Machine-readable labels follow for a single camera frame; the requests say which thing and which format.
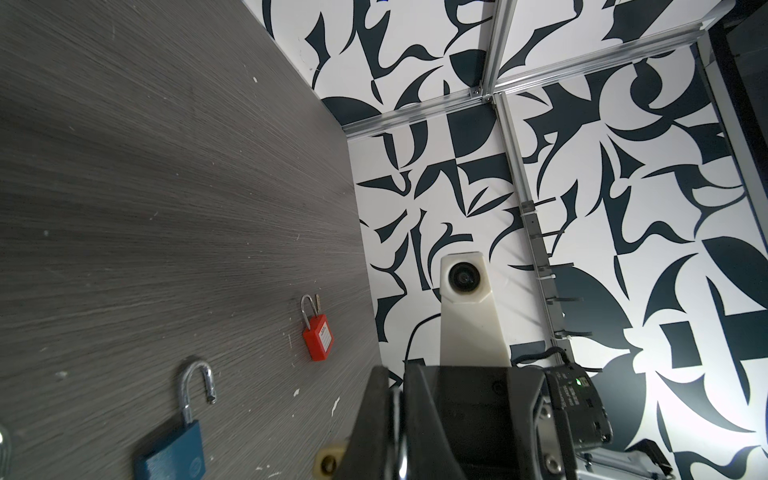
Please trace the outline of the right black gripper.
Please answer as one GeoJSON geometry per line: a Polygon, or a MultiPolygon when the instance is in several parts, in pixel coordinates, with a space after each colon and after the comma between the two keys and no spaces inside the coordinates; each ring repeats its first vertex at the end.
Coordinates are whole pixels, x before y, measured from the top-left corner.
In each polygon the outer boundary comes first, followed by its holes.
{"type": "Polygon", "coordinates": [[[567,419],[551,370],[407,366],[404,479],[564,479],[567,419]]]}

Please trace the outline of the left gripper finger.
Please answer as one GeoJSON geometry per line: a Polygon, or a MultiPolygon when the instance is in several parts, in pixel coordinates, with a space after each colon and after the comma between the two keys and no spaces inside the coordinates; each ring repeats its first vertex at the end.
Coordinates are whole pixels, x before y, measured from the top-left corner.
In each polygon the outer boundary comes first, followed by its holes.
{"type": "Polygon", "coordinates": [[[394,479],[396,473],[396,391],[388,369],[371,371],[346,449],[347,479],[394,479]]]}

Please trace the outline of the brass padlock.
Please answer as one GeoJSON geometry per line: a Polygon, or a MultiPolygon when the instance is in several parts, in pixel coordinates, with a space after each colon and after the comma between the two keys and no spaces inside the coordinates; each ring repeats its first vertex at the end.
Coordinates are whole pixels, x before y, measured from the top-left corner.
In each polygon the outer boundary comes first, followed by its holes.
{"type": "Polygon", "coordinates": [[[347,441],[322,446],[314,457],[312,475],[317,480],[332,479],[338,470],[348,446],[347,441]]]}

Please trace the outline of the red padlock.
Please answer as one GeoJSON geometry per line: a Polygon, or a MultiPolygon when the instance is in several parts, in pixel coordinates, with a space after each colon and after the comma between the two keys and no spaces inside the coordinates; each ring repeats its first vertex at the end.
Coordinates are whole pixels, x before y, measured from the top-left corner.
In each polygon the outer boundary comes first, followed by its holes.
{"type": "Polygon", "coordinates": [[[320,309],[318,295],[303,295],[300,300],[300,309],[303,316],[305,329],[302,337],[313,361],[324,361],[334,344],[334,336],[330,330],[328,319],[320,309]]]}

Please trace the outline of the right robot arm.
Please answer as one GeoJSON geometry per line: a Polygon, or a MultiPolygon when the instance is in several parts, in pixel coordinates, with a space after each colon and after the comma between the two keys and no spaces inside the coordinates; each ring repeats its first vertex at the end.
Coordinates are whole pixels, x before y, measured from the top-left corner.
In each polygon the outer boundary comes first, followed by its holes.
{"type": "Polygon", "coordinates": [[[613,451],[587,371],[412,365],[392,397],[394,479],[671,479],[659,447],[613,451]]]}

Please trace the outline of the blue padlock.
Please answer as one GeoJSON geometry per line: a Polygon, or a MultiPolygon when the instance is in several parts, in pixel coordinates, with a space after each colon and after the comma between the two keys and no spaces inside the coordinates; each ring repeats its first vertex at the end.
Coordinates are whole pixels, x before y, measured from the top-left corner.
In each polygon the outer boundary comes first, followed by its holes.
{"type": "Polygon", "coordinates": [[[193,375],[202,375],[206,402],[217,400],[210,364],[202,358],[191,359],[178,376],[177,397],[181,425],[156,442],[134,463],[135,479],[202,479],[206,473],[200,422],[194,418],[190,385],[193,375]]]}
{"type": "Polygon", "coordinates": [[[7,466],[10,464],[11,456],[12,456],[11,435],[3,425],[0,425],[1,469],[7,468],[7,466]]]}

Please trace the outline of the blue padlock far left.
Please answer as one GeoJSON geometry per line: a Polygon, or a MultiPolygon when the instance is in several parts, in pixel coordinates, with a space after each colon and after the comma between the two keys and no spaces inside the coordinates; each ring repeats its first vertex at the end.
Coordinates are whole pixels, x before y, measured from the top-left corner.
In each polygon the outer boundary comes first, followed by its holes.
{"type": "Polygon", "coordinates": [[[3,425],[0,425],[1,469],[7,468],[7,466],[10,464],[11,456],[12,456],[11,435],[3,425]]]}

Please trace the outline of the grey wall hook rail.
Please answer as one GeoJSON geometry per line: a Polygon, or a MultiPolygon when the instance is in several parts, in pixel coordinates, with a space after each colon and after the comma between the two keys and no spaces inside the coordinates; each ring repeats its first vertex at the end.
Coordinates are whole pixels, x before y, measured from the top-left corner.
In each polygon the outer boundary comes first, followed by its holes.
{"type": "Polygon", "coordinates": [[[554,198],[535,203],[532,200],[524,200],[520,205],[521,218],[528,238],[528,244],[532,255],[533,273],[535,274],[544,312],[544,332],[547,335],[546,344],[550,347],[559,347],[563,354],[555,355],[557,364],[564,364],[566,360],[573,359],[570,337],[587,337],[591,333],[587,331],[569,330],[565,324],[565,315],[562,303],[581,301],[579,297],[563,297],[559,294],[556,285],[556,273],[550,263],[552,253],[547,247],[549,238],[557,238],[561,229],[543,229],[538,217],[537,207],[554,201],[554,198]]]}

